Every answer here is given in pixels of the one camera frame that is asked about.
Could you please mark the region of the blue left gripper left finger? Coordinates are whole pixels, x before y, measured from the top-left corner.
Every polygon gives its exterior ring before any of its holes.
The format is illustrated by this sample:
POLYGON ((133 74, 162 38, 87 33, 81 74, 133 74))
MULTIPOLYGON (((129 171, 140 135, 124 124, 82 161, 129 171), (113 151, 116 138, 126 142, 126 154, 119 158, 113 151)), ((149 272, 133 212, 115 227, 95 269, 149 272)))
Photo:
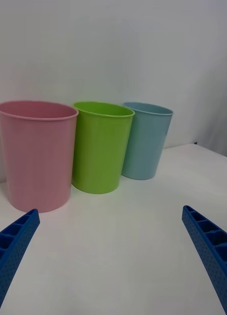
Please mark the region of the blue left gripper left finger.
POLYGON ((0 308, 39 224, 38 210, 32 209, 0 232, 0 308))

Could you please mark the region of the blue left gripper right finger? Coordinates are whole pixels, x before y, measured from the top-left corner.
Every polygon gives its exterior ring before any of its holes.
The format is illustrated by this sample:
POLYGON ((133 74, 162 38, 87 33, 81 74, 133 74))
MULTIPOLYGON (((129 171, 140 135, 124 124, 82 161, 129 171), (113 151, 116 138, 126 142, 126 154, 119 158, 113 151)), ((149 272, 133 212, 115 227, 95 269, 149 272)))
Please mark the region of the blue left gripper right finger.
POLYGON ((227 314, 227 233, 188 205, 182 222, 227 314))

